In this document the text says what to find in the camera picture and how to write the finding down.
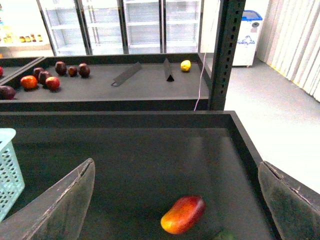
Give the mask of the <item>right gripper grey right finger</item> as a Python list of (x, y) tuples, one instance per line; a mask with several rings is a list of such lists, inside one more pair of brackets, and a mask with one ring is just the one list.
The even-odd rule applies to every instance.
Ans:
[(263, 161), (258, 180), (272, 219), (283, 240), (320, 238), (320, 194)]

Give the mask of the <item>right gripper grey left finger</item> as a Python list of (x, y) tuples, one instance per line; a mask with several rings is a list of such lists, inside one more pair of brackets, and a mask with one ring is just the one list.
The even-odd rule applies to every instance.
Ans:
[(89, 158), (0, 224), (2, 240), (76, 240), (95, 182)]

